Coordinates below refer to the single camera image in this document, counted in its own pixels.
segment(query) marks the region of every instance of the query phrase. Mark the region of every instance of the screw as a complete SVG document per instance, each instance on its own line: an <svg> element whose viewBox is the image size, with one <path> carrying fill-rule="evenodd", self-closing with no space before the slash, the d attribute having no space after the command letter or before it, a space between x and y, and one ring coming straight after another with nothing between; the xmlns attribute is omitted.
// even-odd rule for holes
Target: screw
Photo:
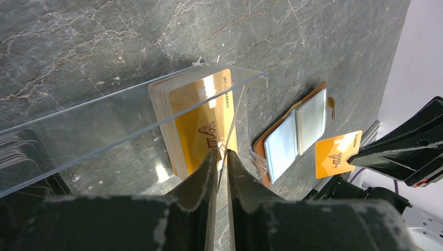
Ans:
<svg viewBox="0 0 443 251"><path fill-rule="evenodd" d="M80 176L76 175L76 176L72 177L71 180L72 180L72 182L77 182L80 180Z"/></svg>

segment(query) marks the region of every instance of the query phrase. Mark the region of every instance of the white wall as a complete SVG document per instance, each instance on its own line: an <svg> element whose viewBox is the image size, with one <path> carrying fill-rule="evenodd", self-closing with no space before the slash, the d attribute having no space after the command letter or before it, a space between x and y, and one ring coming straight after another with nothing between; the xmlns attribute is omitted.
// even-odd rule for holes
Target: white wall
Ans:
<svg viewBox="0 0 443 251"><path fill-rule="evenodd" d="M435 96L443 97L443 1L411 0L378 114L379 136L414 115ZM393 181L368 171L364 184L393 190ZM400 195L443 219L443 181L425 188L399 183Z"/></svg>

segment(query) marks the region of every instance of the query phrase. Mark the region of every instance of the transparent plastic tray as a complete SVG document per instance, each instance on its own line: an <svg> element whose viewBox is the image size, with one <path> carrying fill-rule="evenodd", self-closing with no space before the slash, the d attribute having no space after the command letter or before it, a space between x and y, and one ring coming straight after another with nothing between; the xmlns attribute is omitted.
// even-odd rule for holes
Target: transparent plastic tray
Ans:
<svg viewBox="0 0 443 251"><path fill-rule="evenodd" d="M215 64L205 63L193 67L214 66ZM259 163L263 165L263 168L267 168L265 161L251 151L247 92L249 88L267 88L267 75L234 66L226 66L226 68L231 71L232 86L230 88L217 89L206 98L188 100L183 104L182 109L161 121L157 120L154 113L147 86L189 69L174 72L0 132L0 137L2 137L26 129L32 130L44 147L49 157L47 160L52 163L49 168L35 168L25 173L22 169L3 167L0 169L0 197L80 162L85 163L88 159L91 161L96 155L115 155L112 149L116 149L116 146L138 139L142 134L150 131L154 133L160 124L171 121L230 91L234 95L235 116L232 125L236 126L238 153L245 166L258 176L255 171L258 159L261 160ZM155 156L160 158L161 154L156 152L155 147L146 150L151 151L153 158ZM164 160L151 159L150 163L146 163L146 172L149 172L149 168L155 169L154 163L162 162ZM162 182L160 178L156 181L157 184Z"/></svg>

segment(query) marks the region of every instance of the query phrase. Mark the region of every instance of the open wallet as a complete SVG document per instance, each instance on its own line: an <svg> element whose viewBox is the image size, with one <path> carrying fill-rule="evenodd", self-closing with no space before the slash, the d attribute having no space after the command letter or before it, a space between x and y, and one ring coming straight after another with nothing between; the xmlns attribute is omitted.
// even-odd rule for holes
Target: open wallet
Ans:
<svg viewBox="0 0 443 251"><path fill-rule="evenodd" d="M322 82L255 141L255 153L266 161L257 158L265 186L273 184L298 155L303 155L320 139L326 125L327 107L332 108L332 119L335 119L335 100L327 97L326 82Z"/></svg>

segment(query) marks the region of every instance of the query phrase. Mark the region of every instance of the marble surface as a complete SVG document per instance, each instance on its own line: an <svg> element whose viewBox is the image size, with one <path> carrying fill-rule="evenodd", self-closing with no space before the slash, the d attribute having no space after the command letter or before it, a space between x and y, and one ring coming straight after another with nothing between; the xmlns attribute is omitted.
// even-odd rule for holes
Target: marble surface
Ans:
<svg viewBox="0 0 443 251"><path fill-rule="evenodd" d="M366 130L377 118L408 6L396 0L3 0L0 130L199 57L269 73L269 88L249 97L254 136L321 81L336 100L336 120L327 121L323 137ZM301 199L315 182L313 155L310 148L297 158L272 190ZM154 130L62 175L74 194L161 194L167 183L153 186L153 180L169 180L172 171ZM226 250L227 207L217 210L216 250Z"/></svg>

